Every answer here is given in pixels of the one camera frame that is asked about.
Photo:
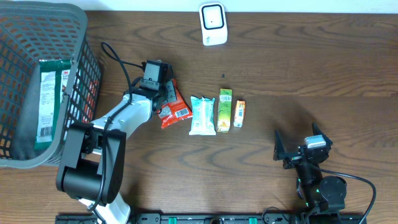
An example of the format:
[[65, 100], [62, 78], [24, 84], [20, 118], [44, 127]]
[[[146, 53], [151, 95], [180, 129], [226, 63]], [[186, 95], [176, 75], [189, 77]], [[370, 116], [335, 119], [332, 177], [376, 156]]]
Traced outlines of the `green white 3M packet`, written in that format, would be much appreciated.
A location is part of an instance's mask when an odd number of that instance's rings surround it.
[[47, 149], [55, 137], [60, 105], [66, 92], [71, 65], [69, 60], [40, 61], [39, 115], [35, 151]]

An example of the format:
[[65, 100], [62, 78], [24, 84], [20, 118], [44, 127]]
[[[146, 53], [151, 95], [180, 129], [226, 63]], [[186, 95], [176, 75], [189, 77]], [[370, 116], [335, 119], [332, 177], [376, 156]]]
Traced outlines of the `grey plastic mesh basket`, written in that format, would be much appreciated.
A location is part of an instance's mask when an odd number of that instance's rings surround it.
[[[102, 72], [91, 50], [88, 19], [78, 6], [1, 3], [1, 166], [30, 169], [60, 162], [68, 128], [93, 119]], [[40, 63], [66, 60], [54, 122], [39, 119]]]

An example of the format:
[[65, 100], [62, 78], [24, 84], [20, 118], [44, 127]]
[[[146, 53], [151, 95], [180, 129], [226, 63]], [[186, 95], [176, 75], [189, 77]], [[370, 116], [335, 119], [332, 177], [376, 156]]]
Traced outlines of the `white teal wipes packet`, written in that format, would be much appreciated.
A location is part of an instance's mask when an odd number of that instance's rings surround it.
[[190, 97], [192, 104], [192, 124], [189, 135], [215, 136], [214, 103], [212, 98]]

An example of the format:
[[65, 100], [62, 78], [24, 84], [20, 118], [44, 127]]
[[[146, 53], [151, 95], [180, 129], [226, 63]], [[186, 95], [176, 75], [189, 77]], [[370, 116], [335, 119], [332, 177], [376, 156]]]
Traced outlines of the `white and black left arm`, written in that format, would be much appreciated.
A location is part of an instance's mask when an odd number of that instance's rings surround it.
[[172, 66], [148, 60], [144, 75], [102, 118], [70, 125], [58, 167], [56, 187], [96, 215], [98, 223], [127, 223], [130, 206], [123, 200], [126, 141], [162, 106], [176, 100]]

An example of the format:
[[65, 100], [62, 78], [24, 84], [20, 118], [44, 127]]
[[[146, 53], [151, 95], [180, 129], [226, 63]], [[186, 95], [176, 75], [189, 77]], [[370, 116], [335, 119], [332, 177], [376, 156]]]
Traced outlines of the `green snack box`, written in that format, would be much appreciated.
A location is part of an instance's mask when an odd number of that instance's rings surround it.
[[227, 133], [230, 129], [232, 94], [233, 91], [231, 89], [220, 89], [216, 127], [216, 131], [219, 133]]

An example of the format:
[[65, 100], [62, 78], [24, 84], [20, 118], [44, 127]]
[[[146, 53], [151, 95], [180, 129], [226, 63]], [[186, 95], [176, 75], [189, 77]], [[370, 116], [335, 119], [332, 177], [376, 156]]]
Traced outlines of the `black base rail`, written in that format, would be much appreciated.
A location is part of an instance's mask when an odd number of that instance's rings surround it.
[[301, 224], [301, 223], [359, 223], [361, 215], [311, 215], [306, 220], [303, 215], [266, 213], [264, 215], [161, 215], [140, 213], [130, 216], [128, 224]]

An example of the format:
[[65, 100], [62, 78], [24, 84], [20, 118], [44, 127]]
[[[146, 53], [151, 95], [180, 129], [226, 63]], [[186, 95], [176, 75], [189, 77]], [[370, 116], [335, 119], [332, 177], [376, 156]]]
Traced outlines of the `red snack packet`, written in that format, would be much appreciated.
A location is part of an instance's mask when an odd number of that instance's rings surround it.
[[176, 100], [162, 106], [162, 111], [159, 114], [159, 118], [162, 120], [162, 129], [165, 129], [181, 120], [193, 117], [191, 109], [188, 107], [186, 101], [183, 99], [177, 88], [176, 79], [173, 78], [171, 81], [174, 86]]

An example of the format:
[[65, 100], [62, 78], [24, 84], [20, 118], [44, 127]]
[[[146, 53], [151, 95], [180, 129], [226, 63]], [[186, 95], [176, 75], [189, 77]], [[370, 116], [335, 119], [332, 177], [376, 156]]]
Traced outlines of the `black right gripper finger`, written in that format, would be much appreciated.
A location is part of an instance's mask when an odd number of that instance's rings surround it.
[[285, 158], [285, 149], [282, 144], [282, 140], [280, 138], [278, 130], [275, 130], [275, 142], [274, 142], [274, 154], [273, 160], [279, 161]]
[[327, 137], [327, 136], [320, 130], [320, 128], [318, 127], [318, 125], [317, 125], [316, 123], [312, 123], [312, 132], [313, 132], [313, 135], [314, 135], [314, 136], [316, 136], [316, 135], [321, 135], [321, 136], [323, 137], [323, 139], [325, 140], [327, 146], [332, 146], [332, 145], [333, 145], [333, 141], [332, 141], [329, 137]]

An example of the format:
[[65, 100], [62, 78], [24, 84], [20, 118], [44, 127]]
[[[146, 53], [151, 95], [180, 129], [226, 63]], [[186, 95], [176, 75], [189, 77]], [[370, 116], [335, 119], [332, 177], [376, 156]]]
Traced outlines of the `small orange candy box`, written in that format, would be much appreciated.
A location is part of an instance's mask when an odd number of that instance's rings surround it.
[[241, 128], [243, 126], [244, 115], [246, 110], [246, 102], [243, 100], [238, 100], [236, 102], [234, 122], [233, 125], [236, 128]]

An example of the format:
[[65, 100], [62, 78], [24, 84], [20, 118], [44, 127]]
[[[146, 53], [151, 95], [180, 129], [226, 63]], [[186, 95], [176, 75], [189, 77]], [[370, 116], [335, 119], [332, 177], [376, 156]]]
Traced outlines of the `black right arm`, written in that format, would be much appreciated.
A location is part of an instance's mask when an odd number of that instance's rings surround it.
[[322, 176], [319, 164], [329, 157], [333, 142], [312, 124], [313, 135], [304, 139], [296, 152], [284, 149], [281, 136], [275, 132], [273, 160], [283, 161], [284, 169], [297, 172], [297, 193], [307, 204], [307, 211], [296, 215], [291, 222], [314, 223], [337, 220], [338, 212], [345, 208], [347, 183], [341, 177]]

